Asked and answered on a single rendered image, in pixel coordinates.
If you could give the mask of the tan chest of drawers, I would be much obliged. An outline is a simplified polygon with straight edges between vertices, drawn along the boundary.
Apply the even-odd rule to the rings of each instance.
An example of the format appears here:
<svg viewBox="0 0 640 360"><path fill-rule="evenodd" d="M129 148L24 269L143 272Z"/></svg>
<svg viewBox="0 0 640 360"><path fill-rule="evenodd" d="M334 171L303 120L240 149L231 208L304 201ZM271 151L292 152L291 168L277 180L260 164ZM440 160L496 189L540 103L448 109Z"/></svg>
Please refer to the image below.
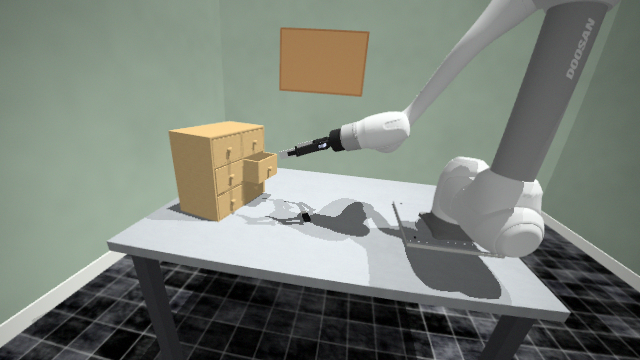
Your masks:
<svg viewBox="0 0 640 360"><path fill-rule="evenodd" d="M238 124L240 123L229 121L169 131L181 211L219 222L265 192L264 181L264 191L245 203L243 158L261 151L264 152L264 126L251 124L251 126L243 128L233 128ZM263 150L243 156L242 132L259 128L263 131ZM236 133L240 134L241 138L241 158L214 167L212 139ZM242 184L244 204L219 219L217 196L228 190L217 194L214 169L237 160L242 162L243 182L228 190Z"/></svg>

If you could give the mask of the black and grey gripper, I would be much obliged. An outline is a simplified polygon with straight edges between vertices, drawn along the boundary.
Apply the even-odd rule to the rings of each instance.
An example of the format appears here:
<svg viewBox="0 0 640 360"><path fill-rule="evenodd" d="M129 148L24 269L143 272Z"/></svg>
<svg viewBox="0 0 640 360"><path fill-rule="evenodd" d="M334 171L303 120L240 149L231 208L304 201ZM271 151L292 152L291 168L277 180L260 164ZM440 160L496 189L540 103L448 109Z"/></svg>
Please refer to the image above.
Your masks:
<svg viewBox="0 0 640 360"><path fill-rule="evenodd" d="M293 148L293 149L280 151L279 152L280 158L281 159L286 159L286 158L295 157L295 156L299 157L301 155L309 154L309 153L312 153L312 152L316 152L316 151L320 151L320 150L326 150L326 149L330 148L330 146L332 147L333 151L335 151L335 152L343 151L345 149L343 148L343 146L341 144L340 130L341 129L335 129L335 130L330 131L329 137L324 137L324 138L321 138L321 139L316 139L316 140L313 140L313 141L308 141L308 142L297 144L298 148L297 148L297 146L295 146L295 148ZM329 138L330 138L330 140L329 140Z"/></svg>

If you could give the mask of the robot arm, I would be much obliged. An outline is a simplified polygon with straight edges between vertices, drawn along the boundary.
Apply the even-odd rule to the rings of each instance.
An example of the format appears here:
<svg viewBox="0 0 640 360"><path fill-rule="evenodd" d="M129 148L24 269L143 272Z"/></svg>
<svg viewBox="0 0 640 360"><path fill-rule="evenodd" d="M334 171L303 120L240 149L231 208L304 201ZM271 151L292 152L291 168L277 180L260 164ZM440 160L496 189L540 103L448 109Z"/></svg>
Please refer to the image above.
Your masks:
<svg viewBox="0 0 640 360"><path fill-rule="evenodd" d="M451 160L439 177L431 211L419 212L437 240L475 242L512 258L531 254L544 237L543 191L536 176L606 12L620 1L492 0L403 112L343 125L343 148L397 150L414 122L480 51L543 9L546 15L491 168L473 158Z"/></svg>

